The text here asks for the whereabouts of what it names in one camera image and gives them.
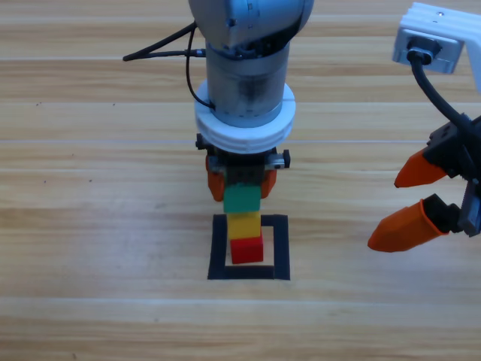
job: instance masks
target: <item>black square outline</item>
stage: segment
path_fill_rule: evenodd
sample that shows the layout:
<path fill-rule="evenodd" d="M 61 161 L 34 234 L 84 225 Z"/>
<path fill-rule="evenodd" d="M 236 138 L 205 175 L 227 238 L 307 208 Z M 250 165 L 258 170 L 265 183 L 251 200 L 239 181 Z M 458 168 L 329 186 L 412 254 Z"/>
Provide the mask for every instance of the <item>black square outline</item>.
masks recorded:
<path fill-rule="evenodd" d="M 282 214 L 262 215 L 261 225 L 274 228 L 274 265 L 225 265 L 227 216 L 215 214 L 208 280 L 285 280 L 290 281 L 289 220 Z"/>

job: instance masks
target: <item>black connector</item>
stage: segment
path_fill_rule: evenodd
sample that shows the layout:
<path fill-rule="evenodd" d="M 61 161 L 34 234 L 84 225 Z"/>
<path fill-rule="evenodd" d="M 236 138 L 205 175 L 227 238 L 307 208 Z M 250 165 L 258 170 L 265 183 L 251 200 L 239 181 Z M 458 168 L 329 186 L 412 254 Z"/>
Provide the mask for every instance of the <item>black connector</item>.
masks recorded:
<path fill-rule="evenodd" d="M 427 38 L 412 38 L 407 45 L 407 59 L 412 63 L 415 57 L 422 58 L 423 65 L 429 65 L 433 62 L 442 47 L 435 40 Z"/>
<path fill-rule="evenodd" d="M 462 229 L 458 226 L 460 210 L 457 205 L 447 205 L 437 194 L 422 201 L 426 217 L 442 233 L 460 233 Z"/>

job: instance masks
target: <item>wood grain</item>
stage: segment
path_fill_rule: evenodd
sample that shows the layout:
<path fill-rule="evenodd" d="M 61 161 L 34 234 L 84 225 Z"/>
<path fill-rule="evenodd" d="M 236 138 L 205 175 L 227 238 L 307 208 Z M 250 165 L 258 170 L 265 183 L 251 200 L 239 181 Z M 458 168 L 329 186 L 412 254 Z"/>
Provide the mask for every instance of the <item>wood grain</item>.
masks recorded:
<path fill-rule="evenodd" d="M 366 245 L 386 215 L 464 192 L 459 179 L 393 186 L 446 122 L 391 61 L 410 5 L 316 2 L 289 59 L 292 168 L 262 203 L 289 215 L 292 280 L 211 282 L 222 208 L 194 147 L 185 64 L 121 61 L 191 21 L 188 2 L 0 1 L 0 360 L 481 359 L 478 238 Z M 202 59 L 192 74 L 199 84 Z M 481 114 L 466 53 L 429 77 Z"/>

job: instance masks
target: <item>stacked blocks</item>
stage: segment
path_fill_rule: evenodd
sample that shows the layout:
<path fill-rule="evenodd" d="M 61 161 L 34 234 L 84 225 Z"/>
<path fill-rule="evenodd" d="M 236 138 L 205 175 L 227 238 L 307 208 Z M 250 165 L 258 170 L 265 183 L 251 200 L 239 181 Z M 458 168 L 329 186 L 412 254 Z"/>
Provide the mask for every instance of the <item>stacked blocks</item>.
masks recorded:
<path fill-rule="evenodd" d="M 260 186 L 235 184 L 225 188 L 224 212 L 233 264 L 264 260 L 260 207 Z"/>

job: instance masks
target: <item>toy block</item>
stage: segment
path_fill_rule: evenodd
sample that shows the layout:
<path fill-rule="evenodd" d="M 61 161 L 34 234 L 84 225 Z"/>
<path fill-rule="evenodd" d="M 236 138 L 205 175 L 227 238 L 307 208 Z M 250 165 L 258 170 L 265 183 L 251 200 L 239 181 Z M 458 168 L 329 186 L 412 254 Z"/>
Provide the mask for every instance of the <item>toy block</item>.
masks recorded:
<path fill-rule="evenodd" d="M 262 185 L 261 185 L 262 199 L 266 199 L 269 196 L 269 193 L 272 191 L 272 188 L 274 188 L 276 179 L 277 179 L 277 171 L 265 172 L 265 178 L 262 181 Z"/>
<path fill-rule="evenodd" d="M 224 191 L 224 213 L 257 212 L 261 209 L 261 187 L 235 185 Z"/>
<path fill-rule="evenodd" d="M 261 213 L 227 214 L 228 239 L 259 237 L 261 234 Z"/>
<path fill-rule="evenodd" d="M 232 263 L 262 262 L 264 260 L 264 242 L 262 233 L 259 237 L 231 240 Z"/>

